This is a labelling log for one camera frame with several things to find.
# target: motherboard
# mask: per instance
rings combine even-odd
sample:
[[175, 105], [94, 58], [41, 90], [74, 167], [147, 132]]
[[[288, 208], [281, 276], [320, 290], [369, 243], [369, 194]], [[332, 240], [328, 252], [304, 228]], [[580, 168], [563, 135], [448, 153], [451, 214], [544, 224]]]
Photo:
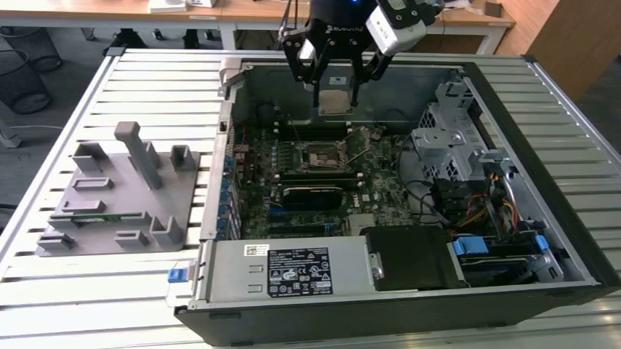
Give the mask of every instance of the motherboard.
[[373, 124], [238, 130], [244, 239], [350, 236], [413, 224], [396, 173], [404, 136]]

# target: circuit board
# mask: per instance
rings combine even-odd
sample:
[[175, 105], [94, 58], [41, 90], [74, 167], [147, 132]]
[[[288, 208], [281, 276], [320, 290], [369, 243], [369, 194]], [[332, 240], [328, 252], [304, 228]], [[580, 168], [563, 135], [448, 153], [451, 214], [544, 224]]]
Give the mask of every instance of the circuit board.
[[[238, 156], [238, 161], [244, 160], [244, 239], [348, 236], [358, 234], [361, 225], [413, 224], [394, 170], [396, 136], [381, 135], [372, 125], [348, 131], [342, 141], [284, 141], [272, 129], [248, 127], [244, 139], [249, 146], [242, 145], [244, 156]], [[334, 177], [316, 176], [325, 172]], [[338, 185], [340, 208], [288, 211], [282, 191], [294, 185]]]

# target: mesh wastebasket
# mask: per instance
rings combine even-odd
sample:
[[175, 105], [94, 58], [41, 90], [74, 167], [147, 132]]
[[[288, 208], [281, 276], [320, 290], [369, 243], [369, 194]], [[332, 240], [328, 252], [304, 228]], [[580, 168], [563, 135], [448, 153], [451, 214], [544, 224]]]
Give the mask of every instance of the mesh wastebasket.
[[63, 64], [46, 28], [14, 27], [13, 33], [0, 33], [0, 36], [14, 49], [29, 54], [35, 71], [54, 71]]
[[0, 51], [0, 101], [18, 114], [31, 114], [53, 101], [39, 74], [29, 65], [25, 51]]

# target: power supply label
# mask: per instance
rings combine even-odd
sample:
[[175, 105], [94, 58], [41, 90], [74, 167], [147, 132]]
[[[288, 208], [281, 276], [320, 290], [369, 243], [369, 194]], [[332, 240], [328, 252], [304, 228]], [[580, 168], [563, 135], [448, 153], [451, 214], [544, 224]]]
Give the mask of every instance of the power supply label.
[[332, 294], [329, 248], [269, 251], [272, 298]]

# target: metal slatted table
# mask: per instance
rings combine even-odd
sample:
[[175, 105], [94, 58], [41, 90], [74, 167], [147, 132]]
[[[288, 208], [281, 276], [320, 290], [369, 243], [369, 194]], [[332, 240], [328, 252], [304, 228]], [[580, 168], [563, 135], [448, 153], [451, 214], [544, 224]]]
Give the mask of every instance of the metal slatted table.
[[[270, 52], [130, 49], [107, 57], [0, 238], [0, 346], [3, 348], [209, 348], [177, 321], [165, 297], [166, 274], [197, 257], [225, 57], [278, 57]], [[621, 160], [537, 63], [521, 57], [404, 55], [404, 60], [472, 60], [484, 71], [552, 176], [621, 268]], [[107, 152], [118, 121], [138, 121], [158, 151], [187, 144], [201, 152], [201, 172], [186, 248], [179, 252], [41, 258], [34, 254], [47, 219], [70, 184], [78, 144], [97, 140]], [[500, 144], [489, 121], [492, 138]], [[356, 348], [600, 348], [621, 345], [621, 293], [551, 310], [517, 326], [333, 340]]]

